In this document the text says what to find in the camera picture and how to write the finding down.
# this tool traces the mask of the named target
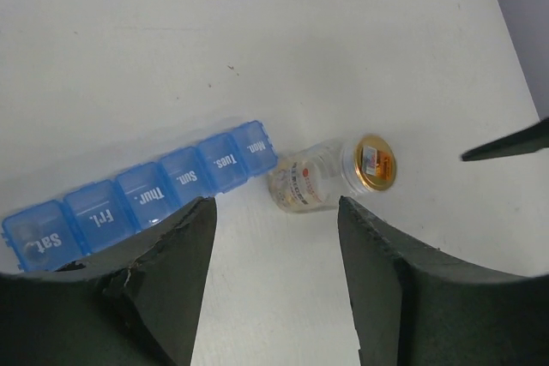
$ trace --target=sticker on lid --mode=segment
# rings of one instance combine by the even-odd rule
[[[392,167],[393,160],[390,154],[371,146],[364,148],[362,155],[362,171],[367,175],[388,181],[392,176]]]

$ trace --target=black pointed object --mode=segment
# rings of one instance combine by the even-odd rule
[[[349,198],[338,226],[362,366],[549,364],[549,276],[446,255]]]
[[[213,199],[57,272],[0,274],[2,365],[190,364]]]
[[[549,117],[527,129],[476,147],[462,155],[464,162],[534,153],[549,147]]]

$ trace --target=clear jar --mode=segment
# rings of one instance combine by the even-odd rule
[[[324,141],[280,159],[268,174],[274,202],[293,213],[337,208],[341,196],[387,190],[396,177],[396,161],[377,135]]]

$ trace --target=gray background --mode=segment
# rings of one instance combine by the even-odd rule
[[[498,0],[540,117],[549,116],[549,0]]]

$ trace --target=blue plastic compartment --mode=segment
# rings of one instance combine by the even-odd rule
[[[6,218],[3,230],[25,271],[55,270],[83,257],[58,201],[48,201]]]
[[[246,183],[248,176],[234,139],[228,133],[214,135],[198,144],[215,193],[225,193]]]
[[[270,171],[278,163],[278,156],[261,122],[245,123],[231,132],[249,177]]]
[[[99,252],[136,232],[127,207],[109,180],[78,189],[66,195],[64,202],[90,252]]]
[[[166,178],[184,206],[198,196],[209,197],[213,190],[195,147],[186,147],[167,154],[159,161]]]
[[[178,209],[171,188],[166,186],[155,163],[138,165],[116,178],[141,229],[159,223]]]

